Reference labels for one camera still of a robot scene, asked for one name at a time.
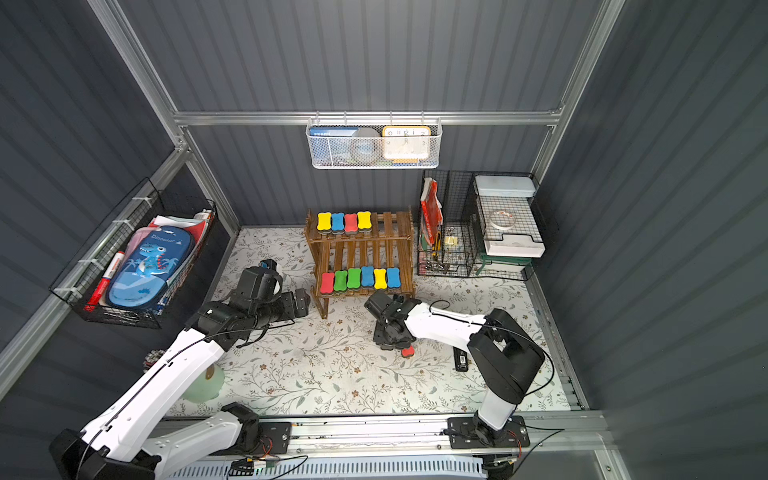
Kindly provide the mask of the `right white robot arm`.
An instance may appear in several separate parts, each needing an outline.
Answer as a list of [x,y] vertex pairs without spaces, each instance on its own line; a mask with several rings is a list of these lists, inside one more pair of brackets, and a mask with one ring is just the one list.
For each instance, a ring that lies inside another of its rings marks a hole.
[[437,308],[401,295],[373,293],[365,302],[375,319],[373,341],[383,350],[398,350],[408,358],[418,340],[432,340],[470,357],[486,385],[480,408],[468,433],[453,435],[484,446],[508,436],[507,425],[536,375],[551,357],[502,309],[469,315]]

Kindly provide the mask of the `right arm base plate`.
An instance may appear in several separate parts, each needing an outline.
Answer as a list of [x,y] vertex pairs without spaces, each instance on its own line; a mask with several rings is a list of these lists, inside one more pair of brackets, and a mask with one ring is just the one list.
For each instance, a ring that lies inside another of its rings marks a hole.
[[500,430],[494,430],[475,417],[449,417],[444,434],[453,450],[522,449],[530,445],[524,419],[510,417]]

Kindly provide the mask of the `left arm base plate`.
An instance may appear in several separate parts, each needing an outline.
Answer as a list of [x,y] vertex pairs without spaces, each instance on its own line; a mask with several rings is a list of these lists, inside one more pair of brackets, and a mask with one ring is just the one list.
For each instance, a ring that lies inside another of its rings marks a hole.
[[241,432],[241,451],[247,455],[283,455],[287,452],[292,432],[290,422],[258,422],[246,425]]

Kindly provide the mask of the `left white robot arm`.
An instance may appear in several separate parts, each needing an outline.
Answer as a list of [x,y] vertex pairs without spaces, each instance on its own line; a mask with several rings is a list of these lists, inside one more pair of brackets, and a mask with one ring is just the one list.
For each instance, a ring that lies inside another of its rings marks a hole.
[[49,451],[64,479],[163,479],[212,453],[268,452],[260,417],[232,402],[169,438],[152,432],[170,407],[233,346],[251,345],[275,322],[308,315],[310,294],[284,291],[271,259],[245,269],[224,301],[209,301],[118,400],[80,430],[65,429]]

